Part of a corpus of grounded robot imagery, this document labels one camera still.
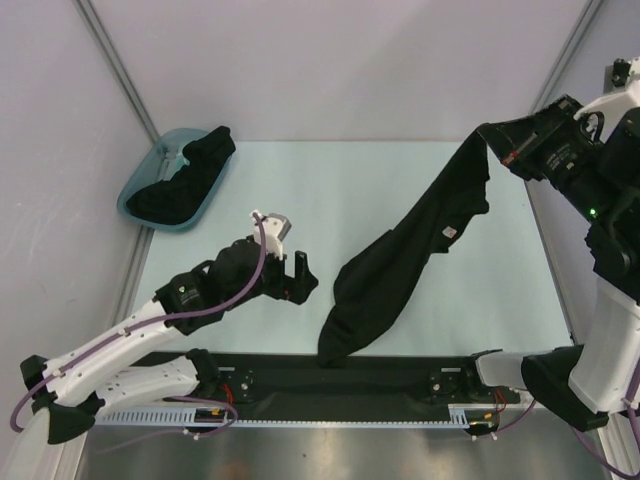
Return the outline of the black t shirt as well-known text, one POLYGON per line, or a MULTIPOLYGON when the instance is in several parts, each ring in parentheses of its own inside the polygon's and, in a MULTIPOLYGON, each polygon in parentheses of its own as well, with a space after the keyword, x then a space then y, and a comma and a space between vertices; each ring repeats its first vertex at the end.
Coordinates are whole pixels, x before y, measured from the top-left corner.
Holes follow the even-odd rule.
POLYGON ((321 329, 317 363, 341 367, 396 322, 434 254, 446 254, 470 221, 489 212, 487 145, 472 133, 392 229, 344 264, 321 329))

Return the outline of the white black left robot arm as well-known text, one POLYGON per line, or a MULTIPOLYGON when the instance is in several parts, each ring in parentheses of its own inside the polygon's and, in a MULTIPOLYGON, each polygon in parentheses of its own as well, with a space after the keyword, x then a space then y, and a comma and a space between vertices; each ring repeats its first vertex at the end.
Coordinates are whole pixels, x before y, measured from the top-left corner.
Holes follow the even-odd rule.
POLYGON ((137 312, 84 346, 58 358, 25 359, 23 381, 33 412, 48 421, 48 444, 71 441, 97 419, 130 407, 173 397, 214 398, 219 368, 204 349, 151 367, 136 363, 255 297, 305 303, 318 285, 306 254, 295 253, 293 275, 285 266, 285 254, 275 248, 253 237, 237 240, 215 259, 174 276, 137 312))

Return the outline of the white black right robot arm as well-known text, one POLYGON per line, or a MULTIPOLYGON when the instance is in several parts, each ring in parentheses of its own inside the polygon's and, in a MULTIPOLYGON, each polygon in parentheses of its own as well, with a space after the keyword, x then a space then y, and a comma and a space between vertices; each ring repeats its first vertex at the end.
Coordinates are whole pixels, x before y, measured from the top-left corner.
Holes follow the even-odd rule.
POLYGON ((589 224, 597 301, 587 340, 516 360, 521 387, 580 432, 639 409, 639 60, 615 60, 605 79, 587 105, 563 95, 478 129, 512 174, 548 181, 589 224))

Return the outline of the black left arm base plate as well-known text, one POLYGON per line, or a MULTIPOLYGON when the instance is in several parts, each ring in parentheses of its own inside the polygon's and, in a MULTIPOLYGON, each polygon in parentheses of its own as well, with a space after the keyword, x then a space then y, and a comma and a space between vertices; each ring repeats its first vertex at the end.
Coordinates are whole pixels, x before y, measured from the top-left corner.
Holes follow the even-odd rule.
POLYGON ((225 367, 198 387, 197 397, 233 405, 248 404, 255 400, 255 387, 252 370, 225 367))

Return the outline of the right aluminium corner post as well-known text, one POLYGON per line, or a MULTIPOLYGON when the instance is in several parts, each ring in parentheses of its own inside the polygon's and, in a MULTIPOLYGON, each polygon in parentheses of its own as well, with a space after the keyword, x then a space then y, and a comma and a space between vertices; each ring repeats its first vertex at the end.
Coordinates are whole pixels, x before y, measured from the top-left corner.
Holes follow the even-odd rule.
POLYGON ((588 0, 585 3, 531 104, 530 113, 535 113, 542 109, 553 99, 555 88, 564 78, 576 52, 590 32, 605 4, 605 0, 588 0))

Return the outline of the aluminium corner post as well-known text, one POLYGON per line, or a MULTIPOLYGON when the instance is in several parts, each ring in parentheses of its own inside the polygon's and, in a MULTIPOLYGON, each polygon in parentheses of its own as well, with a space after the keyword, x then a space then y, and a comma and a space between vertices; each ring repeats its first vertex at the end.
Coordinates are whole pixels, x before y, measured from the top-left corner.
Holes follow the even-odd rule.
POLYGON ((531 104, 530 113, 535 113, 542 109, 553 99, 555 88, 564 78, 576 52, 590 32, 605 4, 605 0, 588 0, 585 3, 531 104))
POLYGON ((160 137, 159 132, 94 2, 90 0, 73 0, 72 3, 146 136, 152 143, 155 143, 160 137))

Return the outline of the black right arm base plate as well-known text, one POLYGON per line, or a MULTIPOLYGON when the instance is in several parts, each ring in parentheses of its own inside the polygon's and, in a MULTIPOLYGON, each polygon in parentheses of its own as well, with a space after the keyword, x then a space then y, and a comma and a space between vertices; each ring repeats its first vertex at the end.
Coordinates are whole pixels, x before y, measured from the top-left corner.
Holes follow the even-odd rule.
POLYGON ((475 370, 443 368, 430 374, 427 399, 432 404, 497 404, 515 405, 519 393, 507 387, 484 385, 475 370))

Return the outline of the aluminium frame rail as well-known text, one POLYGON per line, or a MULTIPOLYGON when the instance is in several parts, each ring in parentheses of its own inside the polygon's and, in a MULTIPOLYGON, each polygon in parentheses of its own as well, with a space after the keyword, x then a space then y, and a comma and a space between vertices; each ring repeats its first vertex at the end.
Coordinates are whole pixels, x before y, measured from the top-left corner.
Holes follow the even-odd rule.
POLYGON ((629 475, 639 472, 639 447, 628 418, 612 415, 608 424, 598 431, 598 436, 610 465, 629 475))

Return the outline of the left aluminium corner post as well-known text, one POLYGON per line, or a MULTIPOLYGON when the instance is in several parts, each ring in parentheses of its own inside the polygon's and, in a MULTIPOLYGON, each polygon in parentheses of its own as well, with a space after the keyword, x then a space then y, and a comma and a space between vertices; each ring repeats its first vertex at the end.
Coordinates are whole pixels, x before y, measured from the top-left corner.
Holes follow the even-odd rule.
POLYGON ((152 143, 155 143, 160 137, 159 132, 94 2, 90 0, 73 0, 72 3, 146 136, 152 143))

